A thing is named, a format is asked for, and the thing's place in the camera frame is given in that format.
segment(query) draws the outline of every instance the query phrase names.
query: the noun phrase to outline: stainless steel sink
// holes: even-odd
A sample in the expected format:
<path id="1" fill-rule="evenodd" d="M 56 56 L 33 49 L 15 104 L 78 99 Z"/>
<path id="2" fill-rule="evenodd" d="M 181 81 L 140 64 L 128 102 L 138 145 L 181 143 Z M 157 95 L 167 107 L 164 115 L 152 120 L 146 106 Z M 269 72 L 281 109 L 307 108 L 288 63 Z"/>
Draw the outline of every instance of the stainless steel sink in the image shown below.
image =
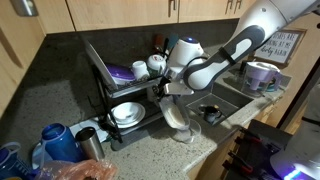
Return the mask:
<path id="1" fill-rule="evenodd" d="M 187 97 L 185 96 L 186 107 L 192 110 L 198 116 L 203 117 L 203 106 L 219 106 L 222 116 L 217 118 L 212 125 L 219 124 L 229 116 L 237 112 L 239 109 L 250 103 L 253 99 L 229 89 L 221 84 L 214 83 L 211 92 L 196 92 Z"/>

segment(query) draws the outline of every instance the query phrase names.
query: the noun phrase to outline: wooden sign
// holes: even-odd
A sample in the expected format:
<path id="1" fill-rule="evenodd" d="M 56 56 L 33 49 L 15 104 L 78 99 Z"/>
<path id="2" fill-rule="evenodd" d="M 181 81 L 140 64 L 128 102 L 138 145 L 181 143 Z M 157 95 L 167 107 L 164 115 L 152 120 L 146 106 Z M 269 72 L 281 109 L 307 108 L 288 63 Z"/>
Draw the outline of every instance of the wooden sign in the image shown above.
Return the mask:
<path id="1" fill-rule="evenodd" d="M 281 30 L 274 33 L 260 48 L 255 51 L 254 57 L 275 63 L 288 63 L 292 52 L 297 48 L 305 31 Z"/>

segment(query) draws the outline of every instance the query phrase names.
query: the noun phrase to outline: granite countertop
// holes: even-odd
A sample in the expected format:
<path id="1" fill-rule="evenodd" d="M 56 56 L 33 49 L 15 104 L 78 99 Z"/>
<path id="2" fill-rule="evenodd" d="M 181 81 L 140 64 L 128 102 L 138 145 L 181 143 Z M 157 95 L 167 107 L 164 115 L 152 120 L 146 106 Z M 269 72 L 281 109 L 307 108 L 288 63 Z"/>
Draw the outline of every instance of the granite countertop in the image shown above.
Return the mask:
<path id="1" fill-rule="evenodd" d="M 223 73 L 217 83 L 237 90 L 226 83 L 233 77 Z M 143 138 L 120 151 L 112 151 L 110 143 L 102 143 L 106 159 L 118 167 L 116 179 L 188 179 L 187 172 L 204 160 L 219 145 L 231 137 L 239 126 L 248 124 L 265 107 L 281 98 L 284 90 L 268 92 L 265 97 L 254 98 L 249 104 L 217 126 L 211 126 L 192 111 L 191 119 L 199 122 L 201 135 L 191 144 L 179 143 L 170 137 L 171 128 Z"/>

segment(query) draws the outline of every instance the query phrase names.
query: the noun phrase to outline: plastic bag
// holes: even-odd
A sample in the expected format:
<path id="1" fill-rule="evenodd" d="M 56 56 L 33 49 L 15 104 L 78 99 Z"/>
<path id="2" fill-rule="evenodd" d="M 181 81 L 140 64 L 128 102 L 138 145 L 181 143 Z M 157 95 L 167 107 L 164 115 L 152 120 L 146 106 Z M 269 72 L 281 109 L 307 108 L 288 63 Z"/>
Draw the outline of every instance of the plastic bag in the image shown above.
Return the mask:
<path id="1" fill-rule="evenodd" d="M 36 180 L 111 180 L 117 173 L 117 167 L 107 160 L 86 160 L 79 163 L 48 161 L 44 164 Z"/>

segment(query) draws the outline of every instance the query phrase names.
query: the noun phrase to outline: blue bottle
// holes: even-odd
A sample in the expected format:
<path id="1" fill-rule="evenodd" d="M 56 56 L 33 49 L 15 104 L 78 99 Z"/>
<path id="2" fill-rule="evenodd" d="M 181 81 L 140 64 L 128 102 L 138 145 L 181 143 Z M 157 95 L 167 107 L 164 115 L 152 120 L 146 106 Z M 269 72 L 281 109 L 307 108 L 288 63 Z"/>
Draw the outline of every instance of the blue bottle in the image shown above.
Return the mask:
<path id="1" fill-rule="evenodd" d="M 0 179 L 31 179 L 31 167 L 19 158 L 19 149 L 18 142 L 0 147 Z"/>
<path id="2" fill-rule="evenodd" d="M 70 128 L 62 124 L 54 123 L 45 127 L 41 143 L 53 160 L 80 162 L 85 159 Z"/>

